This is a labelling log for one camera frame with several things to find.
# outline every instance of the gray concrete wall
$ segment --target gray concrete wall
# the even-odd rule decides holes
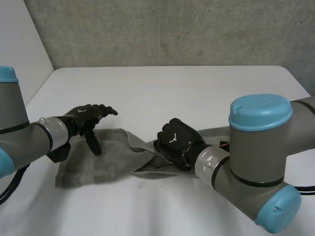
[[[55,69],[280,65],[315,94],[315,0],[25,0]]]

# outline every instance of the wall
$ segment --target wall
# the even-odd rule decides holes
[[[15,69],[25,104],[53,72],[23,0],[1,0],[0,65]]]
[[[280,65],[315,94],[314,0],[25,0],[55,69]]]

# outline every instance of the cloth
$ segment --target cloth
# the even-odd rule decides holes
[[[194,171],[182,172],[153,147],[123,129],[95,130],[102,154],[95,156],[83,137],[70,140],[68,159],[61,162],[56,175],[56,187],[78,188],[87,184],[117,181],[130,174],[143,178],[161,178],[170,175],[195,177]],[[204,129],[199,133],[206,143],[219,145],[229,141],[228,127]]]

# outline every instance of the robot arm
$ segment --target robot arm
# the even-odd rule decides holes
[[[0,177],[47,155],[60,162],[70,151],[72,136],[85,136],[91,151],[101,154],[93,129],[107,115],[118,113],[104,105],[79,106],[61,117],[29,122],[18,79],[12,67],[0,66]]]
[[[155,147],[178,165],[192,167],[257,225],[278,233],[301,204],[297,189],[303,187],[284,182],[285,161],[315,147],[315,98],[289,102],[272,94],[244,96],[231,104],[229,123],[230,153],[205,144],[178,119],[158,133]],[[169,142],[174,133],[177,144]]]

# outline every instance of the silver metal joint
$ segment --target silver metal joint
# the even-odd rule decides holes
[[[218,164],[229,155],[230,153],[218,146],[205,148],[197,157],[195,163],[196,175],[212,187],[211,179],[213,172]]]
[[[45,127],[53,140],[51,151],[61,147],[68,141],[68,130],[65,124],[56,117],[40,118],[37,122]]]

